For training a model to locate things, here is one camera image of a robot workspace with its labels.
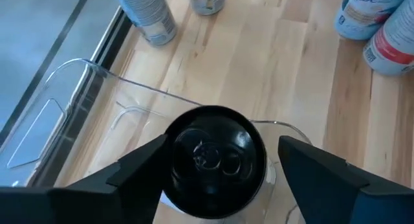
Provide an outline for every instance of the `black lid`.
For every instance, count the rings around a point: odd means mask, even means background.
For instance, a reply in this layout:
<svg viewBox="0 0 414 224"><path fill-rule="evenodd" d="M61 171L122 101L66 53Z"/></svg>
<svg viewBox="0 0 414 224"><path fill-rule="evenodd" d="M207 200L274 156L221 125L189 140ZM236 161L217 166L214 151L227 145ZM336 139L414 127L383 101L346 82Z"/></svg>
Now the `black lid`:
<svg viewBox="0 0 414 224"><path fill-rule="evenodd" d="M243 209L266 173L266 151L252 123L221 106L179 116L166 130L173 143L164 191L184 212L218 219Z"/></svg>

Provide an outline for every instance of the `clear plastic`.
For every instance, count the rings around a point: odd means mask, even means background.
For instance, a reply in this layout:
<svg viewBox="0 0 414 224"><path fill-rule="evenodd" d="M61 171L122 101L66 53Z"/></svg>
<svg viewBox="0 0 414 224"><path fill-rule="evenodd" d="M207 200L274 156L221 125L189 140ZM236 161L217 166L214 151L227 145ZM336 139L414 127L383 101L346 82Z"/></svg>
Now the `clear plastic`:
<svg viewBox="0 0 414 224"><path fill-rule="evenodd" d="M73 69L81 69L83 76L72 96L51 95L54 87L65 85L65 73ZM73 148L56 186L71 184L154 139L176 117L199 105L126 80L89 60L73 59L51 74L5 141L0 152L3 178L0 182L8 186L29 185L36 176L36 168L55 147L66 141L73 144ZM208 220L207 223L261 223L269 218L285 223L296 212L300 216L299 210L295 211L296 202L279 163L278 139L281 135L289 135L310 143L309 139L287 123L251 121L267 148L265 182L251 204L240 213L227 220ZM78 135L67 130L71 125L82 127ZM162 196L161 201L173 207L166 196ZM175 209L179 215L185 215Z"/></svg>

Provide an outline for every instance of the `wooden countertop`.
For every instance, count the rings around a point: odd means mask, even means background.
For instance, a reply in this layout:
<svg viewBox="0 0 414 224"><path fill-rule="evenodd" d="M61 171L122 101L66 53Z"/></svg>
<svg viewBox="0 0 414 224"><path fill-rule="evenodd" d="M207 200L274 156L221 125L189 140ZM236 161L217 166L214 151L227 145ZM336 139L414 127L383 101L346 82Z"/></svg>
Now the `wooden countertop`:
<svg viewBox="0 0 414 224"><path fill-rule="evenodd" d="M198 16L188 0L168 2L179 26L175 39L154 48L132 28L113 71L249 118L291 123L313 145L414 186L414 75L372 72L362 58L364 42L342 39L333 29L342 0L226 0L214 16ZM113 93L100 95L105 100ZM139 145L100 148L102 131L119 111L100 102L57 185L73 183ZM120 139L132 136L128 125L122 129ZM162 205L159 210L155 223L195 221ZM292 223L303 223L299 211L295 215Z"/></svg>

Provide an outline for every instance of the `drink can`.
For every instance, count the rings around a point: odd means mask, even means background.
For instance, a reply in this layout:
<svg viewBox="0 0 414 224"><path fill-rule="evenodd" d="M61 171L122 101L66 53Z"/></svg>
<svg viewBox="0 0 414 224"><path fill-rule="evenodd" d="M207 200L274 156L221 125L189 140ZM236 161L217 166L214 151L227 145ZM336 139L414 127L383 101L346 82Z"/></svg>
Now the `drink can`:
<svg viewBox="0 0 414 224"><path fill-rule="evenodd" d="M403 0L343 0L334 26L349 39L369 39Z"/></svg>
<svg viewBox="0 0 414 224"><path fill-rule="evenodd" d="M119 0L122 9L152 45L174 38L177 26L166 0Z"/></svg>
<svg viewBox="0 0 414 224"><path fill-rule="evenodd" d="M201 15L210 15L218 12L224 6L224 0L190 0L194 11Z"/></svg>
<svg viewBox="0 0 414 224"><path fill-rule="evenodd" d="M400 75L414 68L414 0L404 0L364 47L364 58L378 73Z"/></svg>

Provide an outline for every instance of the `canned drink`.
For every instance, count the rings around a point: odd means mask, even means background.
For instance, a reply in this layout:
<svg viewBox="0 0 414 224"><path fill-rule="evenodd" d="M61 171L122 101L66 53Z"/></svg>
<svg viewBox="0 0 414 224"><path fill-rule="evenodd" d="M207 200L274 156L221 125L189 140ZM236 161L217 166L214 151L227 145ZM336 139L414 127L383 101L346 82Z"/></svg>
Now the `canned drink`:
<svg viewBox="0 0 414 224"><path fill-rule="evenodd" d="M414 0L405 0L364 47L378 73L400 75L414 68Z"/></svg>
<svg viewBox="0 0 414 224"><path fill-rule="evenodd" d="M349 39L369 39L403 0L343 0L335 17L336 31Z"/></svg>
<svg viewBox="0 0 414 224"><path fill-rule="evenodd" d="M224 0L190 0L194 11L201 15L210 15L218 12L224 6Z"/></svg>
<svg viewBox="0 0 414 224"><path fill-rule="evenodd" d="M177 26L166 0L119 0L122 9L152 45L174 38Z"/></svg>

